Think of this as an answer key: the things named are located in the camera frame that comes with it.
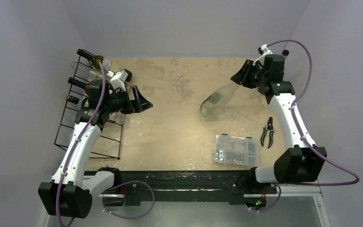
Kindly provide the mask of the clear square bottle gold cap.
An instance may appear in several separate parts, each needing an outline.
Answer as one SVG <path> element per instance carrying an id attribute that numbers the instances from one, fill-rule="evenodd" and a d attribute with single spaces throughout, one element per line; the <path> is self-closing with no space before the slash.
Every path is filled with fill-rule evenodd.
<path id="1" fill-rule="evenodd" d="M 78 105 L 78 103 L 80 102 L 80 99 L 75 97 L 75 96 L 68 95 L 67 98 L 66 98 L 66 101 L 70 102 L 72 104 Z M 125 117 L 121 113 L 111 113 L 111 114 L 109 114 L 108 122 L 116 123 L 116 124 L 121 125 L 121 124 L 124 124 L 124 120 L 125 120 Z"/>

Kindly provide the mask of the dark green labelled wine bottle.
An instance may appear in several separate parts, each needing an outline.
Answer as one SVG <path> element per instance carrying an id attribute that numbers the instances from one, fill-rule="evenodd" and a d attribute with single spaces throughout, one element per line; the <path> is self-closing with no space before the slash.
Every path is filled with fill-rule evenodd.
<path id="1" fill-rule="evenodd" d="M 127 74 L 126 81 L 130 82 L 132 79 L 132 72 L 129 71 L 126 68 L 121 67 L 117 63 L 114 63 L 113 61 L 109 60 L 108 58 L 103 57 L 102 55 L 93 55 L 92 53 L 84 50 L 84 49 L 78 49 L 77 54 L 81 57 L 84 57 L 88 61 L 90 61 L 92 67 L 95 70 L 98 70 L 101 72 L 101 67 L 99 64 L 101 64 L 105 70 L 112 71 L 112 72 L 119 72 L 124 70 Z"/>

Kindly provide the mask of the tall clear glass bottle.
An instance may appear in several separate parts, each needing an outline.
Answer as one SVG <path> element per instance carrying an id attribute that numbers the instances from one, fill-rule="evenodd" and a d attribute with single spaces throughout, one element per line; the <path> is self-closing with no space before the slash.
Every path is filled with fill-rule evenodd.
<path id="1" fill-rule="evenodd" d="M 241 85 L 234 82 L 218 88 L 200 105 L 200 112 L 205 117 L 211 117 L 225 107 L 233 98 Z"/>

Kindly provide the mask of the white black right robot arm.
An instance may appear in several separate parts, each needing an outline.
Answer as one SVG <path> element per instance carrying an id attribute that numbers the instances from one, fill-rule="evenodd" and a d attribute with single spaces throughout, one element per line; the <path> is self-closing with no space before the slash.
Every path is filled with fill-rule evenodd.
<path id="1" fill-rule="evenodd" d="M 256 88 L 265 96 L 275 112 L 285 140 L 285 152 L 268 167 L 254 167 L 253 176 L 246 180 L 251 192 L 259 192 L 265 183 L 315 182 L 326 156 L 324 147 L 317 146 L 306 130 L 298 107 L 293 85 L 284 81 L 285 59 L 281 55 L 267 54 L 262 64 L 246 60 L 231 81 L 247 88 Z"/>

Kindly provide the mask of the black handled pliers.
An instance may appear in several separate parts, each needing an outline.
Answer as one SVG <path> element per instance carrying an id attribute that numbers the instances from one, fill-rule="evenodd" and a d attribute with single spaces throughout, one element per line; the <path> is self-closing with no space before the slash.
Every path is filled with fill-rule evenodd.
<path id="1" fill-rule="evenodd" d="M 273 127 L 273 117 L 269 117 L 267 124 L 263 127 L 263 132 L 260 137 L 260 143 L 262 146 L 264 146 L 265 138 L 267 134 L 269 133 L 269 141 L 268 141 L 268 148 L 272 147 L 274 142 L 274 127 Z"/>

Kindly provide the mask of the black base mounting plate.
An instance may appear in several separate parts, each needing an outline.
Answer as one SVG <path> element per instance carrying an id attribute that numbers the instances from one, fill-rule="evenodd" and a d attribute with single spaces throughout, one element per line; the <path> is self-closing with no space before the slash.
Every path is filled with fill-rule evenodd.
<path id="1" fill-rule="evenodd" d="M 259 183 L 252 170 L 118 171 L 115 185 L 104 191 L 108 205 L 139 206 L 142 202 L 227 202 L 244 205 L 249 196 L 275 195 L 270 183 Z"/>

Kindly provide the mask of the dark open-neck wine bottle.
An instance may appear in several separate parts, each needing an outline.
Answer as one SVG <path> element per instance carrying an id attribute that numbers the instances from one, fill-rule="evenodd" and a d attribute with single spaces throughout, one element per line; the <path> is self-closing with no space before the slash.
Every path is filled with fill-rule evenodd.
<path id="1" fill-rule="evenodd" d="M 101 92 L 104 90 L 103 80 L 94 80 L 88 83 L 82 82 L 75 78 L 69 77 L 68 83 L 79 87 L 85 91 L 87 96 L 92 98 L 97 98 L 101 95 Z"/>

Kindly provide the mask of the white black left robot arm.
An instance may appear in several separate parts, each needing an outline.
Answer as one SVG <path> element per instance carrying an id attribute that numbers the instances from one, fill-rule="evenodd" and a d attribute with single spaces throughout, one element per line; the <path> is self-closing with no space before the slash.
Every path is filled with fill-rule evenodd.
<path id="1" fill-rule="evenodd" d="M 85 91 L 87 97 L 76 113 L 64 159 L 51 180 L 42 182 L 38 188 L 47 213 L 59 218 L 86 218 L 98 195 L 104 191 L 117 193 L 126 187 L 120 171 L 113 167 L 102 167 L 85 180 L 87 162 L 110 114 L 136 114 L 153 107 L 137 86 L 132 86 L 133 100 L 126 91 L 116 92 L 111 85 L 86 85 Z"/>

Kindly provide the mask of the clear glass black-label bottle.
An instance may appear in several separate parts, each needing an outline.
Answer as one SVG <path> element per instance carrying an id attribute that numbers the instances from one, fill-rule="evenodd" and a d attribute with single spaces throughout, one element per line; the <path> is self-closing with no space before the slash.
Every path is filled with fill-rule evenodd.
<path id="1" fill-rule="evenodd" d="M 122 72 L 124 71 L 124 68 L 121 68 L 119 66 L 115 66 L 113 69 L 110 68 L 110 65 L 109 63 L 106 63 L 106 62 L 103 62 L 101 63 L 102 66 L 104 66 L 105 70 L 106 71 L 111 71 L 113 73 L 117 73 L 117 72 Z M 98 69 L 95 69 L 95 68 L 91 68 L 91 67 L 88 67 L 82 63 L 77 63 L 76 61 L 73 61 L 71 64 L 70 64 L 71 68 L 73 69 L 76 69 L 77 71 L 81 71 L 83 73 L 86 73 L 86 74 L 91 74 L 91 75 L 94 75 L 94 76 L 98 76 L 98 77 L 102 77 L 102 70 L 100 69 L 100 64 L 98 64 Z"/>

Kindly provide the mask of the clear plastic screw box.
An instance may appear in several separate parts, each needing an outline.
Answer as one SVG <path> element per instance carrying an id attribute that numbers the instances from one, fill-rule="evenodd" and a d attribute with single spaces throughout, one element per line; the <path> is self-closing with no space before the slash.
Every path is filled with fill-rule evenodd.
<path id="1" fill-rule="evenodd" d="M 256 167 L 259 165 L 258 141 L 252 137 L 216 135 L 214 162 L 231 166 Z"/>

